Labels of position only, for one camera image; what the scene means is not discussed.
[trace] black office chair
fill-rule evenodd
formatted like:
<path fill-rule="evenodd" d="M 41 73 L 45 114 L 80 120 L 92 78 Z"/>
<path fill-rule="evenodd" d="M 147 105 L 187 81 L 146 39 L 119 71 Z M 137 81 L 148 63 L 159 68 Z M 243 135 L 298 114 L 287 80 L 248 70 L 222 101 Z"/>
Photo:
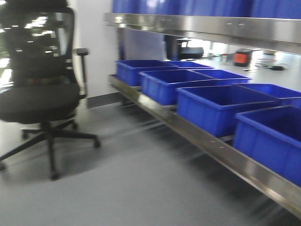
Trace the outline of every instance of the black office chair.
<path fill-rule="evenodd" d="M 40 129 L 24 129 L 22 137 L 36 134 L 0 157 L 3 160 L 40 142 L 47 141 L 51 179 L 59 179 L 55 167 L 54 138 L 93 139 L 96 135 L 65 131 L 77 124 L 73 117 L 79 100 L 86 97 L 84 56 L 81 56 L 85 94 L 80 94 L 73 67 L 74 12 L 66 0 L 7 0 L 0 6 L 0 119 L 23 124 L 39 123 Z M 52 127 L 51 121 L 68 120 Z"/>

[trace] upper shelf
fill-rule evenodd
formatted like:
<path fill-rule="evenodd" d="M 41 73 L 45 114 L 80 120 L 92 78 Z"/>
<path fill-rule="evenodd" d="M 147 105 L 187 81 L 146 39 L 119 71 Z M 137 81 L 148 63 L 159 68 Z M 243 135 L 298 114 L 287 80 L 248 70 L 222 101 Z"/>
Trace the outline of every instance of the upper shelf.
<path fill-rule="evenodd" d="M 109 26 L 301 54 L 301 20 L 106 13 Z"/>

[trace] blue plastic crate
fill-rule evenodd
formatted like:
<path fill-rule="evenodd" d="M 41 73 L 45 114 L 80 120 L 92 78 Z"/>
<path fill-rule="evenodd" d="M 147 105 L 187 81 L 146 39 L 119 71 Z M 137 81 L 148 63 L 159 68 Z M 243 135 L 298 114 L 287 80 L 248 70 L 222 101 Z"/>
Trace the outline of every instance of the blue plastic crate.
<path fill-rule="evenodd" d="M 178 89 L 177 113 L 216 137 L 234 134 L 235 114 L 274 107 L 275 98 L 239 86 Z"/>
<path fill-rule="evenodd" d="M 140 0 L 113 0 L 113 13 L 139 13 Z"/>
<path fill-rule="evenodd" d="M 254 0 L 252 17 L 301 19 L 301 0 Z"/>
<path fill-rule="evenodd" d="M 179 0 L 140 0 L 141 14 L 178 15 Z"/>
<path fill-rule="evenodd" d="M 180 15 L 189 16 L 193 15 L 195 0 L 181 0 Z"/>
<path fill-rule="evenodd" d="M 231 85 L 233 83 L 245 83 L 249 82 L 251 78 L 242 76 L 240 74 L 224 71 L 224 70 L 193 70 L 210 77 L 217 79 L 216 85 Z"/>
<path fill-rule="evenodd" d="M 234 147 L 301 185 L 301 109 L 282 106 L 236 115 Z"/>
<path fill-rule="evenodd" d="M 140 86 L 139 72 L 176 69 L 178 66 L 158 60 L 119 60 L 117 78 L 129 86 Z"/>
<path fill-rule="evenodd" d="M 217 0 L 214 16 L 249 17 L 253 0 Z"/>
<path fill-rule="evenodd" d="M 169 61 L 169 63 L 177 65 L 181 69 L 213 69 L 211 66 L 201 65 L 192 61 Z"/>
<path fill-rule="evenodd" d="M 277 97 L 280 105 L 293 105 L 296 107 L 301 107 L 301 92 L 273 84 L 247 83 L 237 85 Z"/>
<path fill-rule="evenodd" d="M 182 0 L 181 15 L 249 17 L 253 0 Z"/>
<path fill-rule="evenodd" d="M 141 72 L 141 91 L 162 105 L 175 105 L 176 88 L 214 85 L 211 77 L 189 70 Z"/>
<path fill-rule="evenodd" d="M 217 0 L 194 0 L 192 5 L 192 15 L 194 16 L 214 16 Z"/>

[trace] baseboard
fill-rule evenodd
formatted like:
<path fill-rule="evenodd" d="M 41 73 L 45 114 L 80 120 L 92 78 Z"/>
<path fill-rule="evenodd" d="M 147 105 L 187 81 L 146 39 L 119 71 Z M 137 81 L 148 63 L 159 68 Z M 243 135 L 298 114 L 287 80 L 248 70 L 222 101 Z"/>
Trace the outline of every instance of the baseboard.
<path fill-rule="evenodd" d="M 110 93 L 102 96 L 88 97 L 87 108 L 109 105 L 109 104 L 117 103 L 120 100 L 121 100 L 121 95 L 119 93 Z"/>

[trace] stainless steel shelf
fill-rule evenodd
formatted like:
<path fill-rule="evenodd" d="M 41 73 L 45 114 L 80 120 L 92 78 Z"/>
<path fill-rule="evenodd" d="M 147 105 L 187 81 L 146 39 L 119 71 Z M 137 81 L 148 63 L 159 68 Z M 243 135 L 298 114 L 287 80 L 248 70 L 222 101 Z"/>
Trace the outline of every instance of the stainless steel shelf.
<path fill-rule="evenodd" d="M 301 219 L 301 188 L 110 75 L 121 95 Z"/>
<path fill-rule="evenodd" d="M 106 13 L 109 26 L 301 54 L 301 20 Z"/>

